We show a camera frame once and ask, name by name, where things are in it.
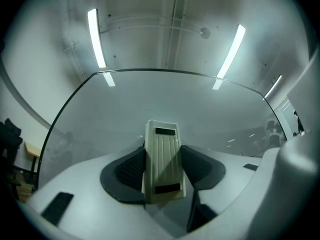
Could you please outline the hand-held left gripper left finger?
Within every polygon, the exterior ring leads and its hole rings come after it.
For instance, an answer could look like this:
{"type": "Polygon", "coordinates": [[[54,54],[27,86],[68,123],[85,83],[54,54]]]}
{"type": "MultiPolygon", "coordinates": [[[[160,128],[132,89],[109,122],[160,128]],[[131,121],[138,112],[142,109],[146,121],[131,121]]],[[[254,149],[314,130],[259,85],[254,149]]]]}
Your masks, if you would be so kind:
{"type": "Polygon", "coordinates": [[[102,187],[100,174],[110,162],[128,155],[133,148],[93,158],[65,169],[39,188],[25,204],[23,214],[50,239],[64,240],[173,240],[182,228],[157,207],[125,204],[102,187]],[[72,194],[58,225],[42,212],[58,193],[72,194]]]}

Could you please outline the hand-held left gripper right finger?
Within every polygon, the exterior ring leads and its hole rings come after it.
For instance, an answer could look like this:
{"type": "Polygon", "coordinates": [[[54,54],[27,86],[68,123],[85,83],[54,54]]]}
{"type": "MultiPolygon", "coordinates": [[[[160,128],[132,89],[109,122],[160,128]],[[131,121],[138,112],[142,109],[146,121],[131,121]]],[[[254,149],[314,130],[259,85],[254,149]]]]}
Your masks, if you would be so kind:
{"type": "Polygon", "coordinates": [[[320,215],[320,131],[263,157],[183,145],[194,188],[185,240],[314,239],[320,215]]]}

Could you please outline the black-framed whiteboard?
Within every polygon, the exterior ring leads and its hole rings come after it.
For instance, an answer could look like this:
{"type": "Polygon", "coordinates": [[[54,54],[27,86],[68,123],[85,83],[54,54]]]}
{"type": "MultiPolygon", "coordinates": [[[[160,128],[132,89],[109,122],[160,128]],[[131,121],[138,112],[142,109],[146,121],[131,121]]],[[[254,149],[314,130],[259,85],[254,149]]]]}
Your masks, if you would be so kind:
{"type": "Polygon", "coordinates": [[[124,69],[94,73],[59,110],[46,136],[38,165],[43,187],[68,167],[146,141],[155,120],[178,125],[181,143],[244,157],[262,157],[287,140],[261,93],[200,73],[124,69]]]}

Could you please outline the small wooden side table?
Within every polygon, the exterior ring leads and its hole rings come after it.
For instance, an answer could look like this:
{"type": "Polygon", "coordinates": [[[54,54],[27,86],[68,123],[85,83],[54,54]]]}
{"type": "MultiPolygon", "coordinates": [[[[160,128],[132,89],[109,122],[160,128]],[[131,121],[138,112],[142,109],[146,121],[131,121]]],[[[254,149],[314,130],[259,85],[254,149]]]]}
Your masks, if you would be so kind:
{"type": "Polygon", "coordinates": [[[26,153],[32,156],[30,176],[33,177],[35,173],[36,161],[41,156],[41,150],[28,142],[24,142],[24,146],[25,146],[26,153]]]}

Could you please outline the small black office chair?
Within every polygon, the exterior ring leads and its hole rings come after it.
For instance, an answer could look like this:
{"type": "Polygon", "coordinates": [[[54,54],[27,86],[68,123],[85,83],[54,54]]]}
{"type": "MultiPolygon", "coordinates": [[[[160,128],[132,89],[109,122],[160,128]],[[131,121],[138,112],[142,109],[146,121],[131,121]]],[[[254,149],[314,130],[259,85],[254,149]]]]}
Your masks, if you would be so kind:
{"type": "Polygon", "coordinates": [[[4,158],[6,150],[6,166],[10,168],[17,157],[20,145],[23,143],[21,137],[22,130],[7,118],[4,122],[0,121],[0,157],[4,158]]]}

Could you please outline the ceiling light panel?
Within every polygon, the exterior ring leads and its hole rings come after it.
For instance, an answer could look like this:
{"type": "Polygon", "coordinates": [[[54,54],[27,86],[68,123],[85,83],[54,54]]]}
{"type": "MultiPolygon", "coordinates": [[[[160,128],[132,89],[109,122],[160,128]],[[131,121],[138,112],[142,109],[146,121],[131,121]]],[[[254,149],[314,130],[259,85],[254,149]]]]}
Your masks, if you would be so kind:
{"type": "Polygon", "coordinates": [[[271,92],[275,89],[275,87],[278,85],[278,83],[281,81],[281,79],[282,79],[282,75],[280,74],[278,76],[278,78],[276,79],[276,81],[272,84],[270,89],[267,91],[267,93],[263,96],[264,99],[267,98],[271,94],[271,92]]]}
{"type": "Polygon", "coordinates": [[[105,61],[100,37],[98,10],[96,8],[90,10],[87,13],[87,18],[91,43],[97,61],[97,65],[101,69],[106,68],[107,64],[105,61]]]}
{"type": "Polygon", "coordinates": [[[241,24],[239,24],[237,26],[237,30],[236,30],[236,34],[234,37],[234,40],[232,42],[232,45],[230,47],[230,50],[217,74],[218,78],[223,79],[225,77],[225,75],[227,74],[233,60],[235,59],[237,52],[241,46],[241,43],[243,41],[243,38],[245,36],[246,33],[246,28],[244,26],[242,26],[241,24]]]}

